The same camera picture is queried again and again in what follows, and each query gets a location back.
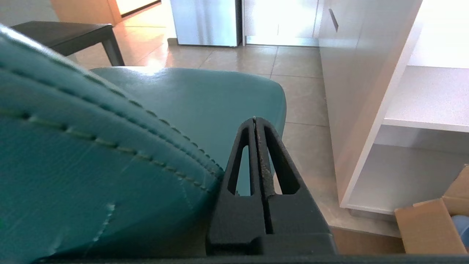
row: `refrigerator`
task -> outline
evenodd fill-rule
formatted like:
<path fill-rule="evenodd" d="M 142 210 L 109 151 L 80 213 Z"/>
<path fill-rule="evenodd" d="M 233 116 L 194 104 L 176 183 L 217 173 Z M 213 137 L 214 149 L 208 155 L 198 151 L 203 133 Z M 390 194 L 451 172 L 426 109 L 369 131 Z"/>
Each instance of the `refrigerator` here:
<path fill-rule="evenodd" d="M 180 45 L 236 47 L 242 40 L 241 0 L 171 0 Z"/>

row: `leather upholstery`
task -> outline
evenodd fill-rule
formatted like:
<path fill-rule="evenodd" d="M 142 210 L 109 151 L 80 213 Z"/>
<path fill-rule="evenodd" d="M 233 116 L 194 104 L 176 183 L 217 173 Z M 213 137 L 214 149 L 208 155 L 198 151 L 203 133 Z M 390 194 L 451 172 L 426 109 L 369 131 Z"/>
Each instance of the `leather upholstery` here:
<path fill-rule="evenodd" d="M 242 121 L 283 131 L 267 79 L 94 71 L 0 25 L 0 263 L 151 256 L 210 208 Z"/>

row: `dark gray table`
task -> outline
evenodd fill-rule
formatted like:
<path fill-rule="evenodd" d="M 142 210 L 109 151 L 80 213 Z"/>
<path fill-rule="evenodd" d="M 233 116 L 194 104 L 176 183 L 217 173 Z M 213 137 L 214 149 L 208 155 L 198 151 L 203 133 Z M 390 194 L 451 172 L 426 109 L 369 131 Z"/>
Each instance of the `dark gray table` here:
<path fill-rule="evenodd" d="M 11 28 L 64 56 L 101 42 L 111 65 L 125 66 L 111 24 L 29 21 Z"/>

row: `white kitchen cabinet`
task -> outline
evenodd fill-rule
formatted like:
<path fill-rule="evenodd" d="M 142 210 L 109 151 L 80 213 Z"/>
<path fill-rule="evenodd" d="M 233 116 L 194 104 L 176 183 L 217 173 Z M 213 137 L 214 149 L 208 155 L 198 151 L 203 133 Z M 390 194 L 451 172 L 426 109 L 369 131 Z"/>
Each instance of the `white kitchen cabinet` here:
<path fill-rule="evenodd" d="M 391 215 L 439 198 L 469 163 L 469 54 L 447 56 L 469 44 L 469 18 L 451 12 L 468 5 L 326 1 L 319 42 L 341 207 Z M 457 43 L 428 43 L 436 24 Z"/>
<path fill-rule="evenodd" d="M 244 0 L 248 44 L 317 46 L 313 38 L 322 0 Z"/>

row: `tile floor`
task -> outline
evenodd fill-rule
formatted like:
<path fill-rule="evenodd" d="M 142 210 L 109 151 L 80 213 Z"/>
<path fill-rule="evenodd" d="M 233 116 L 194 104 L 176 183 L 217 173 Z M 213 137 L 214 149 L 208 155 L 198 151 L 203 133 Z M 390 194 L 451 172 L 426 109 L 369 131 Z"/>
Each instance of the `tile floor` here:
<path fill-rule="evenodd" d="M 399 236 L 395 223 L 354 217 L 339 208 L 318 48 L 168 46 L 166 29 L 148 22 L 157 9 L 148 8 L 114 28 L 126 65 L 240 71 L 280 83 L 287 98 L 283 141 L 329 225 Z M 110 66 L 101 44 L 76 57 L 89 69 Z"/>

